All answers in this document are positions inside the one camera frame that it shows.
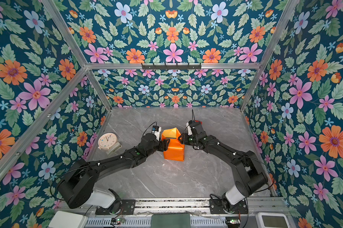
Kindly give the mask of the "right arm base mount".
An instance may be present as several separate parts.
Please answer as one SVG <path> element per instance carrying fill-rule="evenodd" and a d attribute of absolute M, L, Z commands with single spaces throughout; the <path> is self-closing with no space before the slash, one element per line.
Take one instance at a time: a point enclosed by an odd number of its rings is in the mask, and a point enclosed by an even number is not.
<path fill-rule="evenodd" d="M 211 214 L 243 214 L 249 213 L 247 199 L 239 201 L 237 204 L 230 204 L 225 198 L 217 198 L 214 195 L 210 196 L 209 208 Z"/>

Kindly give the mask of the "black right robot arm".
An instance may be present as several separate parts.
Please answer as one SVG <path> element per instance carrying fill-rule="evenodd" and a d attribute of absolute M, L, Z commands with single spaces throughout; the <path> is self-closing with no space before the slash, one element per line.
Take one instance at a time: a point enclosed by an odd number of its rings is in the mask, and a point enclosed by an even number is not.
<path fill-rule="evenodd" d="M 231 167 L 234 184 L 221 196 L 225 208 L 236 206 L 240 201 L 268 184 L 268 177 L 256 154 L 239 151 L 208 135 L 201 122 L 189 121 L 187 132 L 178 137 L 180 143 L 212 154 Z"/>

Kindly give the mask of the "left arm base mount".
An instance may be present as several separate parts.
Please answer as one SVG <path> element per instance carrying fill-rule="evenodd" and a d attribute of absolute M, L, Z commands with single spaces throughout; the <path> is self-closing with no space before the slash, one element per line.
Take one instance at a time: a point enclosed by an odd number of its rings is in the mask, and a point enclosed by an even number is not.
<path fill-rule="evenodd" d="M 121 199 L 119 196 L 116 196 L 113 204 L 105 209 L 100 206 L 97 207 L 95 214 L 96 215 L 133 215 L 135 210 L 136 200 L 133 199 Z"/>

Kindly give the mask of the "yellow wrapping paper sheet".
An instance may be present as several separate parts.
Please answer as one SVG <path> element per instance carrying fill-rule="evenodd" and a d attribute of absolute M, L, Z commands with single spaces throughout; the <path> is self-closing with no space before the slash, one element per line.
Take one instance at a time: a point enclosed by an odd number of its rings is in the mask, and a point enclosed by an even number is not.
<path fill-rule="evenodd" d="M 183 162 L 185 159 L 185 145 L 178 138 L 182 134 L 177 128 L 166 129 L 162 133 L 162 140 L 169 139 L 168 149 L 164 151 L 164 159 Z"/>

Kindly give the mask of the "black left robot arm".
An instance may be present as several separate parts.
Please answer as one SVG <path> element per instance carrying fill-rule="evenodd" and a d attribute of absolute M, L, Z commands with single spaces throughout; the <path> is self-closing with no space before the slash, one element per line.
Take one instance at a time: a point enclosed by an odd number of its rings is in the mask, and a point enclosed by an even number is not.
<path fill-rule="evenodd" d="M 111 174 L 141 165 L 156 151 L 167 151 L 170 141 L 158 140 L 155 134 L 147 133 L 137 146 L 121 155 L 99 161 L 80 159 L 61 177 L 57 190 L 71 209 L 90 205 L 115 214 L 121 208 L 121 198 L 114 190 L 100 190 L 95 184 Z"/>

